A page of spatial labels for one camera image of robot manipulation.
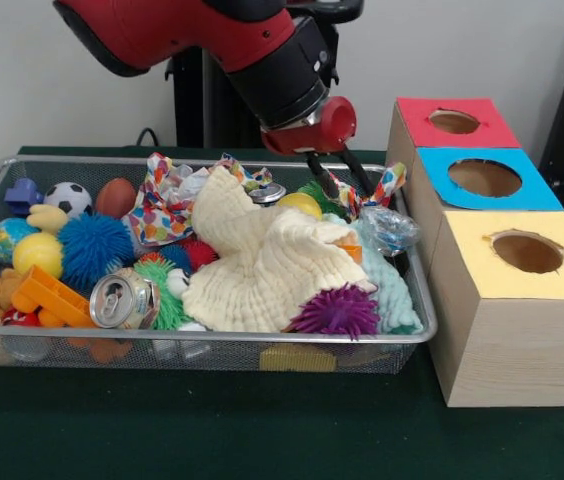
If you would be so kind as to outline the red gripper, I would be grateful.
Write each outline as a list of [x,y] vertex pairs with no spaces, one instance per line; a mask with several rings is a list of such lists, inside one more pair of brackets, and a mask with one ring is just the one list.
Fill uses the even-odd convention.
[[346,147],[355,136],[357,116],[353,104],[342,96],[328,97],[308,116],[277,129],[261,128],[264,145],[278,155],[306,153],[306,163],[324,195],[335,201],[339,188],[330,172],[321,164],[325,154],[339,152],[339,158],[371,196],[375,187],[357,157]]

